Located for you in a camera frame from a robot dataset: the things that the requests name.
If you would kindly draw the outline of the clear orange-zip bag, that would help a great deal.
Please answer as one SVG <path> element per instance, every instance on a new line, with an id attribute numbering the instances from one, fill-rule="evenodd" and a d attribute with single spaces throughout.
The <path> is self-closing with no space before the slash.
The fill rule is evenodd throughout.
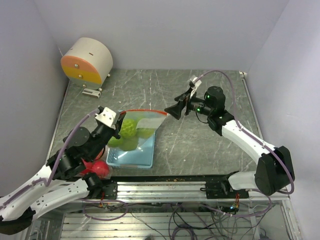
<path id="1" fill-rule="evenodd" d="M 166 112 L 154 109 L 126 110 L 119 132 L 120 138 L 112 137 L 107 146 L 124 152 L 134 151 L 155 135 L 167 116 Z"/>
<path id="2" fill-rule="evenodd" d="M 107 151 L 105 147 L 92 162 L 82 159 L 85 169 L 81 171 L 79 175 L 83 177 L 88 173 L 95 173 L 100 179 L 110 179 L 112 175 L 112 168 L 107 164 L 106 154 Z"/>

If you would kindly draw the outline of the large green cabbage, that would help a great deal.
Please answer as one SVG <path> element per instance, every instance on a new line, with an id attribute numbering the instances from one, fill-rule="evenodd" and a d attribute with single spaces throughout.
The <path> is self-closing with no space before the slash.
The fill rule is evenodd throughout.
<path id="1" fill-rule="evenodd" d="M 115 138 L 115 137 L 112 137 L 109 141 L 108 141 L 108 143 L 107 143 L 107 146 L 109 147 L 109 148 L 118 148 L 120 145 L 122 145 L 123 144 L 123 138 L 121 137 L 121 138 L 119 138 L 119 139 L 117 139 L 117 138 Z"/>
<path id="2" fill-rule="evenodd" d="M 139 138 L 137 136 L 133 136 L 131 138 L 123 138 L 122 144 L 119 148 L 124 152 L 134 151 L 139 144 Z"/>

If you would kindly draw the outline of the small green cabbage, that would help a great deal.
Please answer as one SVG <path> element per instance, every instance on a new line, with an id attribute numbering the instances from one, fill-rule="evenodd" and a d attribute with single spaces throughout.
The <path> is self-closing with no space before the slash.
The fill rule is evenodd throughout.
<path id="1" fill-rule="evenodd" d="M 155 133 L 156 129 L 152 127 L 150 118 L 139 118 L 136 126 L 136 136 L 142 139 L 148 139 Z"/>
<path id="2" fill-rule="evenodd" d="M 136 132 L 137 132 L 136 127 L 137 127 L 136 120 L 131 118 L 124 119 L 119 133 L 123 138 L 126 138 L 126 139 L 132 138 L 136 135 Z"/>

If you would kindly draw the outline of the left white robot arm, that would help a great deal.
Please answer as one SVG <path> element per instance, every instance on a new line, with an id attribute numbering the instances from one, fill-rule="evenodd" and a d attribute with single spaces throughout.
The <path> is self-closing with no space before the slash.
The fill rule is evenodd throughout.
<path id="1" fill-rule="evenodd" d="M 125 112 L 88 113 L 64 139 L 61 149 L 19 188 L 0 199 L 0 224 L 29 225 L 45 213 L 81 198 L 98 198 L 103 189 L 101 177 L 88 172 L 75 182 L 61 185 L 85 170 L 105 149 L 111 138 L 119 138 Z"/>

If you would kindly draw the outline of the red tomato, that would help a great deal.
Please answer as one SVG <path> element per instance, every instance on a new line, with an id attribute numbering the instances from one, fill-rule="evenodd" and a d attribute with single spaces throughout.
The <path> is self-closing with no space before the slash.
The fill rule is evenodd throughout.
<path id="1" fill-rule="evenodd" d="M 95 161 L 89 168 L 92 173 L 97 174 L 100 178 L 107 178 L 110 174 L 109 166 L 105 161 Z"/>

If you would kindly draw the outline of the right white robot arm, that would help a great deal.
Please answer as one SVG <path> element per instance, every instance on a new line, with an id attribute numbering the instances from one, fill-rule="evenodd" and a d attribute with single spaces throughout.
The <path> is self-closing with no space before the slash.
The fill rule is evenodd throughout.
<path id="1" fill-rule="evenodd" d="M 263 141 L 240 124 L 225 109 L 226 96 L 220 87 L 209 87 L 203 99 L 189 88 L 174 100 L 174 105 L 165 108 L 166 113 L 177 120 L 191 111 L 206 116 L 206 123 L 212 131 L 235 143 L 256 163 L 254 171 L 236 171 L 226 177 L 226 182 L 220 186 L 224 197 L 231 198 L 238 190 L 259 190 L 266 196 L 285 194 L 284 188 L 294 185 L 295 175 L 289 149 Z"/>

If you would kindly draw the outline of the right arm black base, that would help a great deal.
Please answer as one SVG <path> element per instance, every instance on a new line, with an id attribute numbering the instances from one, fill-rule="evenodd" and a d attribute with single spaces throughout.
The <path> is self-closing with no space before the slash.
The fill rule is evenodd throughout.
<path id="1" fill-rule="evenodd" d="M 245 189 L 234 190 L 228 178 L 230 175 L 205 175 L 205 185 L 200 191 L 205 192 L 209 199 L 248 199 L 249 193 Z"/>

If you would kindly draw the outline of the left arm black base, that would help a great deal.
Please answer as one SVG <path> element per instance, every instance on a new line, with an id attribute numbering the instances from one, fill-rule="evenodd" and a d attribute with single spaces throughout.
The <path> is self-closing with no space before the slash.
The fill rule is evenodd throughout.
<path id="1" fill-rule="evenodd" d="M 115 200 L 118 193 L 118 185 L 112 180 L 103 180 L 94 172 L 85 174 L 82 178 L 87 184 L 86 189 L 89 191 L 87 199 Z"/>

